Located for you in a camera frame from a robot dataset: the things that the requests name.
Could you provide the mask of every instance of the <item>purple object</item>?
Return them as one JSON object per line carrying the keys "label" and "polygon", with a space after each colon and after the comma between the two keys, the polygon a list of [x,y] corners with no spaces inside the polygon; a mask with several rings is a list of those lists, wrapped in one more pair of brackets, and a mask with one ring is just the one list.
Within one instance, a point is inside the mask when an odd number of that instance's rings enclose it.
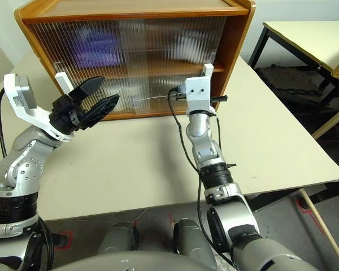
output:
{"label": "purple object", "polygon": [[82,27],[73,41],[73,57],[79,68],[121,65],[117,37],[104,29]]}

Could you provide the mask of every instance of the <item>wooden cabinet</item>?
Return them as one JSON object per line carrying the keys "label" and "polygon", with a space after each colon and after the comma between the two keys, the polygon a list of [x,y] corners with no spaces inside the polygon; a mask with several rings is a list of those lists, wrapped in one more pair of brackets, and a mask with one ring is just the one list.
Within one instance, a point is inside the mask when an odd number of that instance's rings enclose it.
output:
{"label": "wooden cabinet", "polygon": [[[222,95],[254,10],[252,0],[34,0],[15,18],[54,82],[105,77],[83,107],[119,93],[112,120],[169,115],[169,89],[205,63],[211,95]],[[173,106],[184,113],[186,102]]]}

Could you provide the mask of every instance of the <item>cabinet top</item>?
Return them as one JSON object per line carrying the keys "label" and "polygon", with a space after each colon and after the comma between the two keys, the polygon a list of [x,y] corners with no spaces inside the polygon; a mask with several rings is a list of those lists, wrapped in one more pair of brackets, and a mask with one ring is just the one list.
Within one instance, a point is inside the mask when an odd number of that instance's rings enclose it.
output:
{"label": "cabinet top", "polygon": [[27,23],[247,15],[252,0],[34,0],[15,11]]}

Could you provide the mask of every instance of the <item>frosted glass panel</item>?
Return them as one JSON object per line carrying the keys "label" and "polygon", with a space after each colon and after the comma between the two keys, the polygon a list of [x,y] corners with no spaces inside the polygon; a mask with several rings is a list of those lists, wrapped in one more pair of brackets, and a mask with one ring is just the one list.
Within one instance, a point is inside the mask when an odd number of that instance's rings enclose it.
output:
{"label": "frosted glass panel", "polygon": [[[167,112],[170,88],[201,74],[213,63],[226,17],[69,21],[31,24],[56,72],[73,86],[105,76],[86,98],[89,109],[101,98],[120,94],[113,115]],[[173,103],[177,110],[185,102]]]}

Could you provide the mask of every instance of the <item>table surface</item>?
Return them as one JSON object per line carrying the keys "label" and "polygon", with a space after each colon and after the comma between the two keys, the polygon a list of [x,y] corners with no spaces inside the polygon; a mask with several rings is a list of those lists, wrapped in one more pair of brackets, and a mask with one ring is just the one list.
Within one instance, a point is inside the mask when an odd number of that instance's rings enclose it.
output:
{"label": "table surface", "polygon": [[339,21],[267,21],[263,25],[330,72],[339,65]]}
{"label": "table surface", "polygon": [[[59,92],[35,55],[13,72],[29,76],[38,105],[50,110]],[[222,148],[227,163],[237,164],[231,172],[244,194],[339,181],[339,166],[241,58],[226,94],[219,107]],[[10,149],[29,125],[6,98],[2,121]],[[184,129],[188,118],[179,121]],[[217,138],[215,120],[212,127]],[[187,138],[185,144],[190,151]],[[48,158],[38,211],[51,220],[194,202],[197,185],[172,117],[103,121],[78,131]]]}

